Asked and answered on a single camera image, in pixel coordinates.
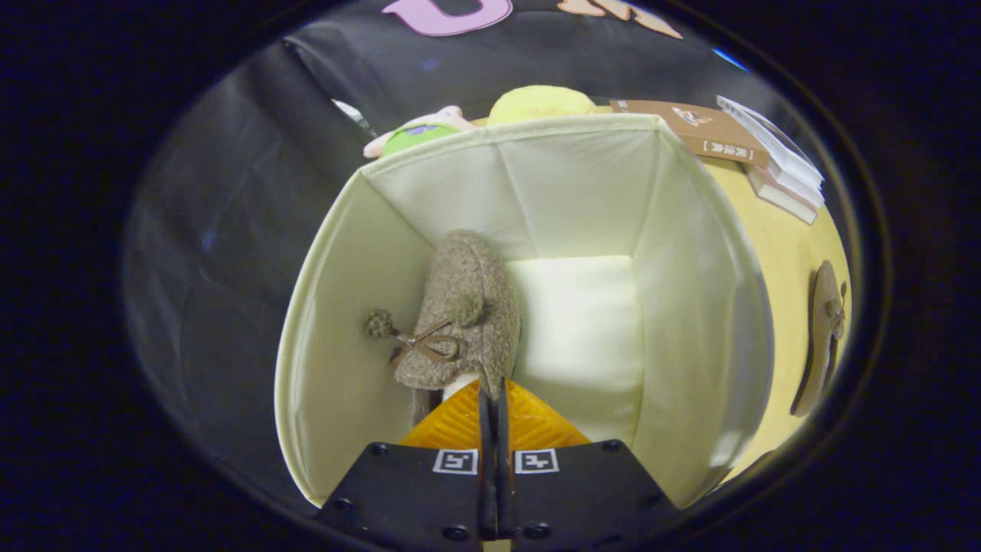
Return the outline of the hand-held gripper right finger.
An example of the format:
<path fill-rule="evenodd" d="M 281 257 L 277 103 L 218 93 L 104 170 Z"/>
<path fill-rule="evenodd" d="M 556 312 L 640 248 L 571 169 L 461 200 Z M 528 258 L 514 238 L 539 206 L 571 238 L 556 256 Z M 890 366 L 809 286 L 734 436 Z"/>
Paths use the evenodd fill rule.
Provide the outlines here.
<path fill-rule="evenodd" d="M 679 520 L 622 440 L 589 440 L 511 381 L 495 409 L 495 537 L 512 551 L 641 550 Z"/>

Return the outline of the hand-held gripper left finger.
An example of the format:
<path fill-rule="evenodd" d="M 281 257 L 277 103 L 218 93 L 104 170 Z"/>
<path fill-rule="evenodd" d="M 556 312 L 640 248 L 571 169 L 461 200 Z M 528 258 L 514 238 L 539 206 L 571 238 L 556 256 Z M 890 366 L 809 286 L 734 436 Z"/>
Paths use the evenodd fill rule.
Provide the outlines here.
<path fill-rule="evenodd" d="M 420 424 L 467 444 L 368 444 L 316 520 L 388 551 L 483 550 L 497 538 L 496 408 L 474 381 Z"/>

